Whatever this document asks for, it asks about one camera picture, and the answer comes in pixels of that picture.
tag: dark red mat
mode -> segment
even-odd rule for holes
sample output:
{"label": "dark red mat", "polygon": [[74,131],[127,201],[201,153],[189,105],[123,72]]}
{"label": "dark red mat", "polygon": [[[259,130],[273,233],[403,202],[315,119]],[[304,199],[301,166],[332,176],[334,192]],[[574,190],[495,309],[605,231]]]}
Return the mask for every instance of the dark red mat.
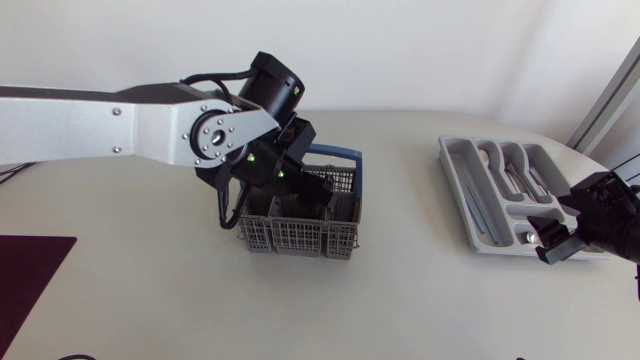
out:
{"label": "dark red mat", "polygon": [[0,235],[0,359],[75,242]]}

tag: robotic hand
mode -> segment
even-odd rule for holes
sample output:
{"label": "robotic hand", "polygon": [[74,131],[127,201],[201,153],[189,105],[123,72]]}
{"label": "robotic hand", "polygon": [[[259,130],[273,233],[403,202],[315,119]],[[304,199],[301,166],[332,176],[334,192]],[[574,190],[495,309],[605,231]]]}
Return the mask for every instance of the robotic hand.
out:
{"label": "robotic hand", "polygon": [[[238,96],[231,95],[223,81],[242,79]],[[201,81],[222,92],[190,86]],[[117,93],[0,87],[0,164],[138,155],[194,166],[218,191],[225,229],[238,222],[252,187],[275,196],[296,193],[319,211],[333,207],[335,197],[330,179],[302,171],[315,137],[294,112],[304,90],[291,70],[262,52],[245,72],[199,74]],[[231,178],[243,186],[227,220]]]}
{"label": "robotic hand", "polygon": [[[594,246],[640,264],[640,187],[629,187],[615,172],[591,174],[559,197],[561,204],[580,212],[578,228],[570,234],[558,220],[528,217],[538,232],[542,246],[536,248],[547,264],[565,260]],[[640,265],[637,267],[640,277]],[[640,297],[640,280],[638,282]]]}

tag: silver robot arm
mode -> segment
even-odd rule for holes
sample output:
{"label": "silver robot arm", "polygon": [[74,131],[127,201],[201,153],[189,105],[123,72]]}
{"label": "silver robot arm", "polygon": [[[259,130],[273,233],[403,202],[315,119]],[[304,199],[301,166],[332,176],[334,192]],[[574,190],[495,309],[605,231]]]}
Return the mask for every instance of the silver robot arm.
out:
{"label": "silver robot arm", "polygon": [[214,168],[279,126],[260,106],[223,98],[180,83],[118,93],[0,87],[0,164],[137,155]]}

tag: white wall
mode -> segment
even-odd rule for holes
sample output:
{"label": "white wall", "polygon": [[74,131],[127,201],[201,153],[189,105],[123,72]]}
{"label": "white wall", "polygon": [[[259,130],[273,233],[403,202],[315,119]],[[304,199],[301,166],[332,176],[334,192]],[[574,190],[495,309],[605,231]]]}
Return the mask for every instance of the white wall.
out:
{"label": "white wall", "polygon": [[263,50],[302,78],[302,110],[459,112],[564,142],[638,14],[637,0],[1,0],[0,84],[116,91]]}

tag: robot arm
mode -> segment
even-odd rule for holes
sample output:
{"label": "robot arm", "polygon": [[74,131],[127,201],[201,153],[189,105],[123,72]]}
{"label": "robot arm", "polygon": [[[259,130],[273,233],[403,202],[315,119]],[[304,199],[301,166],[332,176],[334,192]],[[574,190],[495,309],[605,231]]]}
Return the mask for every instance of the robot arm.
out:
{"label": "robot arm", "polygon": [[[238,96],[224,80],[247,79]],[[189,85],[213,81],[221,92]],[[200,74],[181,83],[143,85],[117,93],[0,87],[0,164],[137,155],[193,166],[218,191],[220,224],[235,226],[251,188],[298,194],[306,207],[332,207],[331,179],[302,171],[315,137],[294,112],[304,93],[298,77],[258,53],[251,69]],[[226,220],[232,178],[244,186]]]}
{"label": "robot arm", "polygon": [[138,155],[214,168],[279,128],[260,106],[234,100],[238,107],[184,84],[118,93],[0,87],[0,164]]}

